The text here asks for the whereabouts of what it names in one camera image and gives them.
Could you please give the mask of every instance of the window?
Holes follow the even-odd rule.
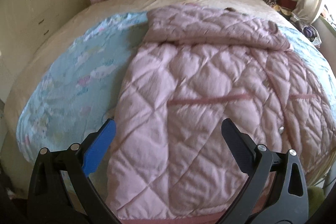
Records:
[[[336,29],[336,0],[327,0],[325,7],[329,15],[327,13],[324,17]]]

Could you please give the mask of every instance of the light blue bedsheet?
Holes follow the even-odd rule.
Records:
[[[51,65],[28,100],[16,138],[24,157],[62,150],[97,131],[117,104],[122,79],[148,30],[146,13],[113,15],[89,29]],[[298,31],[280,26],[322,83],[336,120],[336,79],[320,52]]]

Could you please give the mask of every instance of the cream wardrobe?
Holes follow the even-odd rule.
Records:
[[[1,100],[41,44],[84,8],[84,0],[0,0]]]

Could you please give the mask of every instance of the blue gripper pad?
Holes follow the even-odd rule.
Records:
[[[116,123],[113,120],[106,122],[98,131],[99,135],[95,138],[90,147],[86,150],[83,157],[83,171],[86,176],[96,172],[98,165],[103,159],[113,138],[116,135]]]

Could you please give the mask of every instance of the beige mattress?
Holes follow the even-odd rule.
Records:
[[[5,105],[5,118],[9,132],[15,134],[23,108],[50,65],[87,29],[115,13],[151,10],[173,3],[198,3],[218,8],[232,7],[242,13],[256,15],[293,28],[292,24],[262,0],[108,0],[92,5],[53,34],[38,49],[31,62],[16,79]]]

